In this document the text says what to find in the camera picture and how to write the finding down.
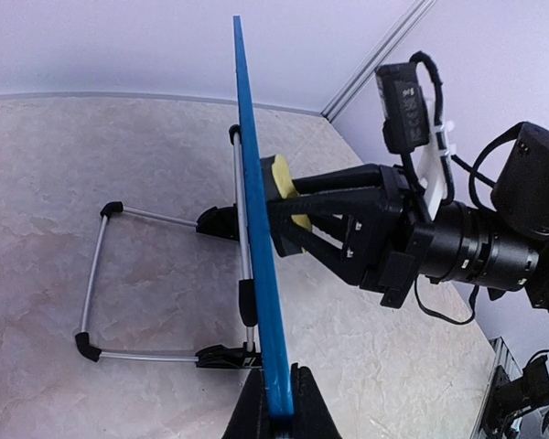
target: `beige marble surface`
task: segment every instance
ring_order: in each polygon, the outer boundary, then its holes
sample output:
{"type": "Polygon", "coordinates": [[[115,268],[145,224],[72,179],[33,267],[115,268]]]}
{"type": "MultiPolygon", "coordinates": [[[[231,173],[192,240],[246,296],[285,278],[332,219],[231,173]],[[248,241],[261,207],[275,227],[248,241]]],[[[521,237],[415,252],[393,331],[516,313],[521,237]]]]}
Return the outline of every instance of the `beige marble surface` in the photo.
{"type": "MultiPolygon", "coordinates": [[[[232,202],[228,105],[105,98],[0,101],[0,439],[221,437],[242,372],[75,350],[107,201],[194,220],[232,202]]],[[[296,177],[358,163],[312,116],[256,111],[263,155],[296,177]]],[[[103,248],[91,333],[107,348],[237,345],[236,246],[123,216],[103,248]]],[[[309,366],[345,438],[464,438],[493,358],[478,326],[401,310],[308,255],[277,259],[289,359],[309,366]]],[[[468,310],[450,285],[428,305],[468,310]]]]}

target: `silver metal rod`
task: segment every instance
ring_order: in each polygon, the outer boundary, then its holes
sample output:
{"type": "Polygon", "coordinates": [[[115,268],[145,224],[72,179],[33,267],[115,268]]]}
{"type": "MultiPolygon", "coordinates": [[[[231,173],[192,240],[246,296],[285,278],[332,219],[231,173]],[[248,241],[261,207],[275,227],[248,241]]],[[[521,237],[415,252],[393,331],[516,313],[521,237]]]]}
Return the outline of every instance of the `silver metal rod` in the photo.
{"type": "Polygon", "coordinates": [[[137,361],[165,361],[172,363],[196,363],[198,358],[186,355],[161,355],[161,354],[142,354],[137,352],[113,352],[103,350],[100,354],[103,359],[135,359],[137,361]]]}
{"type": "Polygon", "coordinates": [[[167,217],[165,215],[159,215],[157,213],[147,212],[146,210],[141,210],[141,209],[128,208],[126,206],[124,206],[124,212],[132,213],[133,215],[138,215],[141,217],[152,218],[153,220],[172,222],[173,224],[180,224],[181,226],[188,226],[188,227],[198,226],[198,223],[196,221],[189,221],[188,219],[167,217]]]}
{"type": "Polygon", "coordinates": [[[100,260],[100,253],[102,252],[103,233],[106,230],[107,224],[108,217],[103,215],[102,223],[100,224],[100,232],[98,233],[98,240],[95,243],[95,251],[93,252],[93,261],[91,262],[90,280],[88,281],[88,291],[85,294],[85,302],[83,303],[80,332],[86,332],[88,329],[88,321],[90,319],[90,303],[92,301],[93,285],[95,282],[95,272],[98,268],[98,261],[100,260]]]}
{"type": "Polygon", "coordinates": [[[248,352],[254,350],[254,327],[246,327],[246,350],[248,352]]]}
{"type": "Polygon", "coordinates": [[[321,112],[323,117],[333,123],[341,112],[354,99],[358,92],[368,83],[374,75],[374,71],[393,52],[394,48],[413,29],[421,18],[431,9],[436,0],[419,0],[414,3],[397,21],[372,53],[358,67],[356,73],[334,96],[331,102],[321,112]]]}
{"type": "MultiPolygon", "coordinates": [[[[242,164],[242,143],[240,134],[234,135],[234,182],[236,206],[238,208],[238,234],[240,235],[240,255],[242,259],[242,279],[252,279],[250,248],[248,247],[248,224],[246,222],[246,193],[242,164]]],[[[246,327],[246,350],[254,350],[254,327],[246,327]]]]}

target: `white bracket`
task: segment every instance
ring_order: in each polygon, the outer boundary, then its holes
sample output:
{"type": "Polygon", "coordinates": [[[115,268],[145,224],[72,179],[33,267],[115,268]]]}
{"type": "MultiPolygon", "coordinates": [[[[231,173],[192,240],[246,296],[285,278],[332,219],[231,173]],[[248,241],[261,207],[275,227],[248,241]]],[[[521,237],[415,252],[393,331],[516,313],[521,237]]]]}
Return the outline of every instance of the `white bracket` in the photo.
{"type": "Polygon", "coordinates": [[[456,146],[450,145],[447,139],[447,133],[453,130],[455,125],[452,121],[447,121],[441,126],[434,126],[435,103],[425,100],[425,104],[429,115],[431,134],[429,135],[429,143],[420,147],[422,149],[421,161],[416,168],[416,173],[419,181],[425,187],[423,199],[427,205],[427,211],[431,220],[434,220],[441,200],[447,193],[447,183],[443,167],[441,166],[441,157],[446,155],[447,160],[450,160],[449,157],[456,153],[456,146]],[[436,133],[439,132],[443,133],[445,139],[447,147],[445,151],[439,150],[437,146],[436,133]]]}

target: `white wall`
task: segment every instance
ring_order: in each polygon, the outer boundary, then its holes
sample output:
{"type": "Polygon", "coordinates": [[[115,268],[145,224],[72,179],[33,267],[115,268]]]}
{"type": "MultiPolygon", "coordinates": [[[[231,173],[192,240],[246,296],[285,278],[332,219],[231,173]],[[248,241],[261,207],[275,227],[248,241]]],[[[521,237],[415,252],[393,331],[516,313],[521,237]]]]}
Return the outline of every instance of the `white wall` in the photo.
{"type": "Polygon", "coordinates": [[[0,0],[0,94],[234,99],[242,16],[256,102],[320,112],[413,0],[0,0]]]}
{"type": "MultiPolygon", "coordinates": [[[[549,0],[439,0],[387,62],[430,54],[444,82],[446,117],[456,122],[450,140],[469,162],[494,137],[519,121],[549,129],[549,0]]],[[[428,79],[424,91],[433,96],[428,79]]],[[[374,82],[335,127],[365,161],[396,163],[382,140],[382,108],[374,82]]],[[[511,145],[484,164],[496,178],[511,145]]],[[[467,174],[455,168],[457,199],[469,203],[467,174]]],[[[482,199],[488,192],[482,190],[482,199]]],[[[467,297],[468,289],[461,289],[467,297]]],[[[478,321],[488,337],[504,335],[519,361],[549,347],[549,315],[535,311],[524,291],[478,300],[478,321]]]]}

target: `blue board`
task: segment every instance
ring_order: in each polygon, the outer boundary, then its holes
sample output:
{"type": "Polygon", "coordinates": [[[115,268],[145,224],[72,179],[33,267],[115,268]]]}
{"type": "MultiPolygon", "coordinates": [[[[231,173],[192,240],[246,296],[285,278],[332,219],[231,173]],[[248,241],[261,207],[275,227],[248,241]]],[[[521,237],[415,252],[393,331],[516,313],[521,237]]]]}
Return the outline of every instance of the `blue board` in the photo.
{"type": "Polygon", "coordinates": [[[263,353],[264,379],[268,412],[273,419],[293,416],[293,393],[289,362],[286,355],[285,332],[281,304],[276,285],[275,260],[271,247],[271,233],[266,212],[263,173],[260,166],[253,98],[244,52],[242,21],[234,17],[234,46],[236,52],[236,82],[238,113],[242,138],[242,164],[246,191],[248,238],[253,263],[258,333],[263,353]]]}

